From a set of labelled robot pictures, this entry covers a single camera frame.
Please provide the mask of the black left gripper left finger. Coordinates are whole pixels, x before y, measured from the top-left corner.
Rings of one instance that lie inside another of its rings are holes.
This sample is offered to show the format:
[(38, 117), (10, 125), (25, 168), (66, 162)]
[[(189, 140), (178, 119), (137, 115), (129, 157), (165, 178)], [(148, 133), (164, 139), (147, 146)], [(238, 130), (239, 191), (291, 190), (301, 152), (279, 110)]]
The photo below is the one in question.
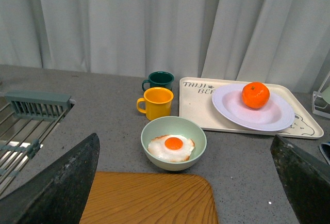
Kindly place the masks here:
[(28, 182), (1, 199), (1, 223), (79, 223), (100, 154), (89, 135)]

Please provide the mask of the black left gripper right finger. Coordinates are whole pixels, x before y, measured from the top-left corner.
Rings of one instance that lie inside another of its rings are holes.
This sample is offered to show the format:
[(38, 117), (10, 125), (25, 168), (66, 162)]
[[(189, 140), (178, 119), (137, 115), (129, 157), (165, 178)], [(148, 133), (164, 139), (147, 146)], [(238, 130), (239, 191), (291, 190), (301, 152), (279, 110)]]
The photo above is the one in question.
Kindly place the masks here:
[(329, 223), (329, 165), (280, 135), (270, 151), (299, 223)]

